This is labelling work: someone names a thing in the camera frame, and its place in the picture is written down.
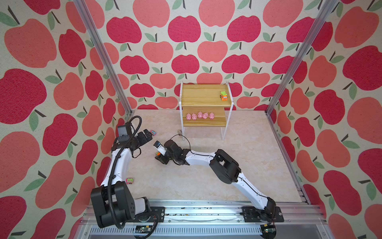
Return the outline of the pink green toy car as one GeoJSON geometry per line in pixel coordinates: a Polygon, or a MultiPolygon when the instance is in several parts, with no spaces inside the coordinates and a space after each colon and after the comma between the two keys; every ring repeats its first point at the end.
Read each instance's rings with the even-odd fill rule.
{"type": "Polygon", "coordinates": [[[133,178],[126,178],[125,180],[126,184],[132,184],[134,182],[133,178]]]}

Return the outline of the wooden two-tier white-frame shelf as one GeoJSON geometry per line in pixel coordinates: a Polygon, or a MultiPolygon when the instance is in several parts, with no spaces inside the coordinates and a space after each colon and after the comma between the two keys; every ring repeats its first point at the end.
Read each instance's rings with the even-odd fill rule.
{"type": "Polygon", "coordinates": [[[183,136],[186,135],[186,127],[218,127],[221,139],[225,139],[228,129],[234,101],[229,82],[225,84],[180,84],[179,110],[181,115],[181,127],[183,136]],[[228,100],[222,101],[221,91],[228,94],[228,100]],[[187,120],[187,114],[214,113],[214,119],[187,120]]]}

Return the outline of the multicolour toy car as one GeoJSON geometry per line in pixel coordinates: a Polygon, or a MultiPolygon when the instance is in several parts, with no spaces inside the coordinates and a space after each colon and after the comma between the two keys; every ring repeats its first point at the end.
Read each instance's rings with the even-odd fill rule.
{"type": "Polygon", "coordinates": [[[228,94],[225,91],[221,91],[220,98],[222,101],[227,101],[228,100],[228,94]]]}

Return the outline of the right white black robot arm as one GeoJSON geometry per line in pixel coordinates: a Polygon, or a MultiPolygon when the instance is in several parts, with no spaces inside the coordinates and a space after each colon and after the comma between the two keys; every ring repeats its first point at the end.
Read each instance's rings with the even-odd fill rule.
{"type": "Polygon", "coordinates": [[[158,151],[155,158],[162,164],[173,161],[177,165],[209,166],[220,181],[232,184],[249,199],[255,208],[254,218],[261,222],[274,221],[275,201],[261,193],[243,174],[238,162],[224,150],[218,149],[212,153],[196,152],[191,149],[182,149],[171,139],[165,144],[156,141],[154,147],[158,151]]]}

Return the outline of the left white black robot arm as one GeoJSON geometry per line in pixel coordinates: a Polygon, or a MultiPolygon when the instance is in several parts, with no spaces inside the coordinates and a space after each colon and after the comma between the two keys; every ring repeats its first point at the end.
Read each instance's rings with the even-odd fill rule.
{"type": "Polygon", "coordinates": [[[152,133],[145,129],[134,136],[127,126],[118,127],[117,137],[111,147],[112,160],[100,187],[91,192],[91,201],[97,225],[100,228],[123,228],[126,222],[151,213],[146,197],[134,199],[127,187],[125,173],[133,159],[133,152],[152,140],[152,133]]]}

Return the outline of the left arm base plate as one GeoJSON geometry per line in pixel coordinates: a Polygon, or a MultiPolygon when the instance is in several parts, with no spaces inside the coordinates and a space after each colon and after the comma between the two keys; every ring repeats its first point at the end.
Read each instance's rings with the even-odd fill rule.
{"type": "Polygon", "coordinates": [[[133,220],[130,220],[129,222],[134,223],[153,223],[155,221],[154,216],[156,216],[156,219],[159,223],[164,222],[164,216],[165,216],[165,207],[151,207],[151,211],[148,213],[142,213],[135,216],[133,220]]]}

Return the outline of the left aluminium frame post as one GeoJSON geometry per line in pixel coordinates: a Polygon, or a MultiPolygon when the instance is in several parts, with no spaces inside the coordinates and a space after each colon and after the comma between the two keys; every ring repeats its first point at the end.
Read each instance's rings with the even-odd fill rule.
{"type": "Polygon", "coordinates": [[[114,70],[114,67],[112,65],[111,59],[109,57],[109,54],[106,50],[106,47],[104,46],[103,41],[101,40],[98,30],[96,28],[96,24],[92,18],[92,15],[90,13],[90,10],[86,4],[86,1],[80,1],[80,0],[74,0],[74,4],[76,6],[76,9],[79,13],[79,16],[81,17],[91,40],[93,41],[93,44],[97,50],[97,53],[100,57],[100,60],[104,66],[104,69],[107,73],[107,75],[110,78],[110,81],[116,90],[116,94],[118,98],[120,99],[120,102],[122,106],[125,109],[126,112],[126,119],[129,119],[131,116],[133,116],[134,111],[131,108],[131,105],[128,102],[128,99],[124,93],[124,89],[122,87],[122,84],[119,80],[119,77],[114,70]]]}

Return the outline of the aluminium frame post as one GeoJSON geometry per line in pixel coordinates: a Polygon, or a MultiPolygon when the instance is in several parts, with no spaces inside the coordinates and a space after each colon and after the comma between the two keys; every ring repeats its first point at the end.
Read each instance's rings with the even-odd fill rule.
{"type": "Polygon", "coordinates": [[[79,16],[81,17],[91,40],[93,41],[93,44],[97,50],[97,53],[100,57],[100,60],[104,66],[104,69],[107,73],[107,75],[110,78],[110,81],[116,90],[116,94],[118,98],[120,99],[120,102],[122,106],[125,109],[126,112],[126,119],[129,119],[131,116],[133,116],[134,111],[131,108],[131,105],[128,102],[128,99],[124,93],[124,89],[122,87],[122,84],[119,80],[119,77],[114,70],[114,67],[112,65],[111,59],[109,57],[109,54],[106,50],[106,47],[104,46],[103,41],[101,40],[98,30],[96,28],[96,24],[92,18],[92,15],[90,13],[90,10],[86,4],[86,1],[80,1],[80,0],[74,0],[74,4],[76,6],[76,9],[79,13],[79,16]]]}
{"type": "Polygon", "coordinates": [[[309,29],[309,32],[307,33],[305,40],[302,42],[301,47],[298,49],[297,54],[294,57],[294,60],[292,61],[286,75],[281,80],[281,83],[277,91],[275,92],[274,96],[272,97],[270,101],[270,104],[267,107],[267,110],[265,111],[265,114],[268,118],[270,118],[270,115],[273,109],[275,108],[276,104],[279,102],[281,95],[283,94],[289,81],[292,79],[293,75],[295,74],[296,70],[300,66],[302,60],[304,59],[304,56],[308,53],[308,51],[312,47],[314,40],[317,38],[317,35],[321,31],[326,20],[328,19],[330,14],[333,12],[333,10],[336,8],[337,3],[338,1],[335,1],[335,0],[325,1],[322,8],[319,10],[318,15],[316,19],[313,21],[313,24],[311,28],[309,29]]]}

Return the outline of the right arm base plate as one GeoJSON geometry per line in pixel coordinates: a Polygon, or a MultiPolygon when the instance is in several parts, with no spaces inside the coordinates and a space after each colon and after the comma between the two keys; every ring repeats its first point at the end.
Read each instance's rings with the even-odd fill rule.
{"type": "MultiPolygon", "coordinates": [[[[242,207],[242,212],[240,215],[243,216],[246,223],[272,223],[270,217],[268,217],[263,210],[256,209],[255,207],[242,207]]],[[[276,206],[274,214],[275,223],[283,223],[284,217],[281,212],[280,207],[276,206]]]]}

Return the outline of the front aluminium rail frame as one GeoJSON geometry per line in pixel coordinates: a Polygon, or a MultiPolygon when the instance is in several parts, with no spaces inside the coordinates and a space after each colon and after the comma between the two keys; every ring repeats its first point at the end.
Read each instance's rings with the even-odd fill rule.
{"type": "MultiPolygon", "coordinates": [[[[250,202],[152,200],[159,216],[152,239],[259,239],[261,223],[249,222],[242,215],[250,202]]],[[[306,202],[278,202],[278,239],[333,239],[319,206],[306,202]]],[[[129,222],[123,229],[99,228],[92,206],[85,210],[74,233],[75,239],[135,239],[144,237],[153,226],[148,222],[129,222]]]]}

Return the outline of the right aluminium frame post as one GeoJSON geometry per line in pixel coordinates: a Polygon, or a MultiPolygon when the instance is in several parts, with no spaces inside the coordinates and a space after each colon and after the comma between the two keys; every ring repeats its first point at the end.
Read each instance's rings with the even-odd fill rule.
{"type": "Polygon", "coordinates": [[[305,40],[302,42],[301,47],[298,49],[297,54],[294,57],[294,60],[292,61],[286,75],[281,80],[281,83],[277,91],[275,92],[274,96],[272,97],[270,101],[270,104],[267,107],[267,110],[265,111],[265,114],[268,118],[270,118],[270,115],[273,109],[275,108],[276,104],[279,102],[281,95],[283,94],[289,81],[292,79],[293,75],[295,74],[296,70],[300,66],[302,60],[304,59],[304,56],[308,53],[308,51],[312,47],[314,40],[317,38],[317,35],[321,31],[326,20],[328,19],[330,14],[333,12],[333,10],[336,8],[337,3],[338,1],[335,1],[335,0],[325,1],[322,8],[319,10],[318,15],[316,19],[313,21],[313,24],[311,28],[309,29],[309,32],[307,33],[305,40]]]}

